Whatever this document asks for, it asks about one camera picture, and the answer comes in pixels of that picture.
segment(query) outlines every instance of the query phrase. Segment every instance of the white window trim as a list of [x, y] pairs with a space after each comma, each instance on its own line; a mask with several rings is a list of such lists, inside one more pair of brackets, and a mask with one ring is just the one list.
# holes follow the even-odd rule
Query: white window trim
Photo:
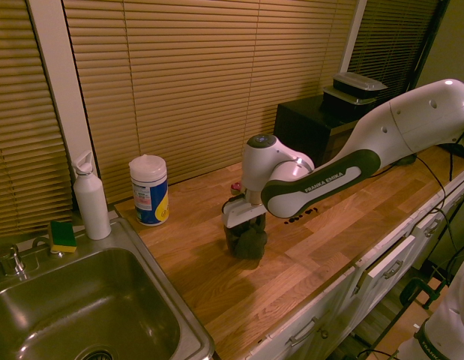
[[60, 0], [27, 2], [65, 146], [73, 161], [92, 147], [63, 7]]
[[343, 52], [340, 73], [346, 72], [349, 68], [353, 48], [355, 47], [355, 42], [357, 41], [358, 30], [360, 30], [360, 24], [364, 17], [366, 6], [367, 0], [358, 0], [357, 7], [355, 8], [355, 15], [353, 16], [352, 20], [352, 26], [350, 26], [349, 38], [346, 41], [345, 51]]

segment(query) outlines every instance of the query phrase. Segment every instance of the dark green band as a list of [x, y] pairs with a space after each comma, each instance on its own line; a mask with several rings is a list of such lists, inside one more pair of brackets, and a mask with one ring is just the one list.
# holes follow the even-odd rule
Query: dark green band
[[305, 204], [297, 214], [304, 212], [310, 205], [317, 203], [318, 201], [329, 197], [335, 193], [338, 193], [341, 190], [349, 188], [350, 186], [361, 182], [362, 180], [370, 177], [376, 170], [380, 168], [380, 157], [371, 150], [361, 149], [352, 152], [351, 154], [342, 157], [341, 159], [333, 162], [330, 166], [325, 166], [322, 169], [319, 169], [316, 172], [300, 178], [297, 181], [281, 181], [281, 180], [271, 180], [269, 181], [262, 191], [262, 201], [263, 205], [268, 209], [268, 202], [278, 195], [290, 194], [296, 192], [308, 193], [313, 191], [316, 188], [319, 188], [321, 185], [330, 183], [336, 179], [339, 179], [343, 174], [346, 173], [346, 170], [351, 167], [358, 167], [361, 171], [361, 174], [352, 179], [351, 181], [333, 189], [332, 191], [319, 196], [316, 199], [310, 200]]
[[425, 334], [425, 324], [427, 323], [427, 320], [423, 323], [423, 325], [420, 327], [420, 330], [413, 335], [415, 339], [418, 340], [418, 343], [420, 344], [421, 349], [424, 351], [424, 353], [432, 360], [450, 360], [448, 357], [443, 355], [430, 341], [430, 339], [427, 337], [427, 334]]

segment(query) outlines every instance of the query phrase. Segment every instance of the small red object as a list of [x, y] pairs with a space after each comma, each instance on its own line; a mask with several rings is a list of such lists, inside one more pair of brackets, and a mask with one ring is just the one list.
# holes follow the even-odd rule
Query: small red object
[[234, 184], [231, 184], [230, 191], [232, 192], [232, 195], [239, 195], [239, 193], [241, 192], [241, 183], [236, 182]]

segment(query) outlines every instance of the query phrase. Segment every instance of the faucet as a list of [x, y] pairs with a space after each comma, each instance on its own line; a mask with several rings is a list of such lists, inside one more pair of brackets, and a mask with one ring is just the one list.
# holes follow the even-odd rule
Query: faucet
[[41, 242], [49, 245], [49, 247], [50, 247], [49, 254], [50, 254], [51, 257], [60, 257], [60, 258], [62, 258], [65, 255], [65, 253], [63, 253], [62, 251], [53, 251], [52, 250], [52, 245], [50, 244], [50, 239], [49, 238], [44, 238], [43, 236], [39, 236], [38, 238], [36, 238], [34, 240], [34, 242], [31, 244], [31, 247], [36, 248], [38, 246], [38, 244], [41, 243]]
[[19, 275], [25, 270], [20, 259], [19, 248], [15, 244], [0, 245], [0, 265], [5, 275]]

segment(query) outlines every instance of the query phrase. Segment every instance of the white cabinet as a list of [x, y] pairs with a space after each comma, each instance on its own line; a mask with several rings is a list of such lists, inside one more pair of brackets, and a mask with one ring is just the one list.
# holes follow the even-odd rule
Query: white cabinet
[[354, 271], [350, 268], [288, 321], [267, 334], [245, 359], [281, 360], [299, 351], [316, 329], [332, 317]]
[[444, 213], [463, 197], [464, 172], [384, 237], [327, 289], [267, 334], [245, 360], [324, 360], [414, 264]]

